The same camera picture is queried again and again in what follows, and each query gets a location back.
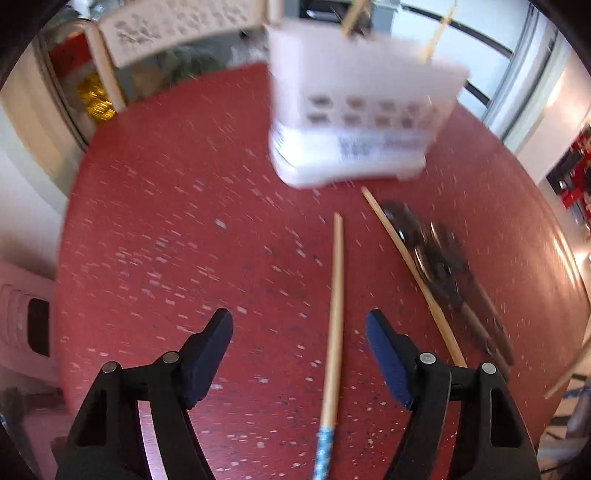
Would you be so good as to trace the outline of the blue-patterned bamboo chopstick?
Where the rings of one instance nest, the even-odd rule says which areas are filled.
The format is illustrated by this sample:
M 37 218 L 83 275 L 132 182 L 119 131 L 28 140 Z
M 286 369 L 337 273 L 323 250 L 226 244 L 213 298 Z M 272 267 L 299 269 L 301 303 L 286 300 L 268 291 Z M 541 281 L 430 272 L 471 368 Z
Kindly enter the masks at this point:
M 329 305 L 329 330 L 327 360 L 325 360 L 325 381 L 322 390 L 322 412 L 318 429 L 317 449 L 312 478 L 329 477 L 332 448 L 335 442 L 339 409 L 339 387 L 342 372 L 342 340 L 345 324 L 345 235 L 344 219 L 339 213 L 334 215 L 332 225 L 332 284 L 331 305 Z

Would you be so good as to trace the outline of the pink plastic stool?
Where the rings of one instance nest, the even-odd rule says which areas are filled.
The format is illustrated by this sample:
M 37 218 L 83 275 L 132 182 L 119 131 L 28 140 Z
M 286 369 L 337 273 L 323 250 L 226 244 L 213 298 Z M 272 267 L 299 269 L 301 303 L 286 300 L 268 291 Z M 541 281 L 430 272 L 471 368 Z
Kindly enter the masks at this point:
M 54 282 L 1 263 L 1 365 L 56 387 Z

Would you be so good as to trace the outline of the white plastic utensil holder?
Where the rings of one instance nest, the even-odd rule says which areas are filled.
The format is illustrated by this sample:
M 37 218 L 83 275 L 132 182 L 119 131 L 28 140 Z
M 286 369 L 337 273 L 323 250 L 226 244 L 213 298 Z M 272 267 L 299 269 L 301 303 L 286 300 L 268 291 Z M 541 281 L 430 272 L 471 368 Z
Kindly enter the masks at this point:
M 468 70 L 385 35 L 347 37 L 335 24 L 267 28 L 270 159 L 294 188 L 417 177 L 457 104 Z

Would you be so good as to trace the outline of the red plastic basket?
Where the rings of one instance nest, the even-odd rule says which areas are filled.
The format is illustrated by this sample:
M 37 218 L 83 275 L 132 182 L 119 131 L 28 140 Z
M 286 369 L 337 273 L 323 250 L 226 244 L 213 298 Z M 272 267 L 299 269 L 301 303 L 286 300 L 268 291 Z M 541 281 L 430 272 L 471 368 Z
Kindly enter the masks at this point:
M 84 32 L 71 34 L 49 53 L 59 82 L 78 81 L 94 70 L 93 58 Z

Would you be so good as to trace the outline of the white refrigerator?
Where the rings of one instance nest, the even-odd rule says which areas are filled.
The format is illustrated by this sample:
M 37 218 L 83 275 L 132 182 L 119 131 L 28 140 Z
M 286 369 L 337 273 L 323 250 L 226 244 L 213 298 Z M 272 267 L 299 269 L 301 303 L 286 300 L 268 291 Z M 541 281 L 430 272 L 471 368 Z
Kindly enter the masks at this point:
M 466 67 L 458 101 L 500 139 L 524 113 L 550 61 L 559 31 L 530 1 L 376 1 L 377 32 L 432 39 L 451 20 L 436 47 Z

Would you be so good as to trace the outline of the white perforated storage cart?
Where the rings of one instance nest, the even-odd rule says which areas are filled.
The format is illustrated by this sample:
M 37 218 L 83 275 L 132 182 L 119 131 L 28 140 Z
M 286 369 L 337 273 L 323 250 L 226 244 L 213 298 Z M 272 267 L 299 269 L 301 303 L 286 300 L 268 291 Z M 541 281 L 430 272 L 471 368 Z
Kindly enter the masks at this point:
M 115 71 L 178 44 L 283 21 L 280 0 L 134 1 L 85 28 L 98 76 L 114 110 L 126 109 Z

